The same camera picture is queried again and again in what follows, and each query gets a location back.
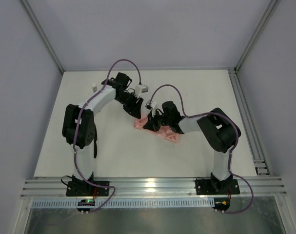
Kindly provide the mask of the pink cloth napkin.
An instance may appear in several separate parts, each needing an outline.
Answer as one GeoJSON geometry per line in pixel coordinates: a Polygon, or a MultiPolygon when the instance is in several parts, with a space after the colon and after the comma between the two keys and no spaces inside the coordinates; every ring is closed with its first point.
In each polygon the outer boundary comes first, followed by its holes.
{"type": "Polygon", "coordinates": [[[174,142],[174,143],[179,142],[180,135],[177,134],[177,133],[174,133],[170,129],[170,127],[168,127],[168,126],[161,126],[160,129],[157,132],[153,132],[151,130],[144,129],[143,127],[147,123],[147,121],[148,121],[148,117],[143,117],[141,119],[135,119],[134,128],[146,131],[146,132],[148,132],[150,134],[153,134],[153,135],[155,135],[155,136],[157,136],[159,138],[165,139],[165,140],[170,141],[170,142],[174,142]]]}

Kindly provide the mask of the black handled knife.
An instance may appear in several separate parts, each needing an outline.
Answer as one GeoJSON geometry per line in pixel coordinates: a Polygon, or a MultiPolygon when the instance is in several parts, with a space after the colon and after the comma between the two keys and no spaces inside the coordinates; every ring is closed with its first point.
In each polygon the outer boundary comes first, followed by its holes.
{"type": "Polygon", "coordinates": [[[97,135],[97,132],[95,131],[94,140],[93,140],[93,143],[94,143],[94,149],[93,149],[94,159],[96,159],[97,155],[98,155],[97,139],[98,139],[98,135],[97,135]]]}

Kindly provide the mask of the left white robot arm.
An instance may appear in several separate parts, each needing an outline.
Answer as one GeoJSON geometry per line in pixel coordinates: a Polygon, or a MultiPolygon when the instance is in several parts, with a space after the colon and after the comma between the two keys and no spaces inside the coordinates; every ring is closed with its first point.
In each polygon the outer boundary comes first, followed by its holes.
{"type": "Polygon", "coordinates": [[[79,186],[93,184],[93,160],[97,158],[97,128],[95,116],[105,105],[113,100],[122,104],[123,110],[130,116],[141,119],[141,94],[148,92],[148,87],[139,83],[132,92],[128,90],[132,80],[119,72],[115,78],[107,78],[102,87],[85,103],[69,104],[66,107],[62,136],[72,146],[75,171],[72,183],[79,186]]]}

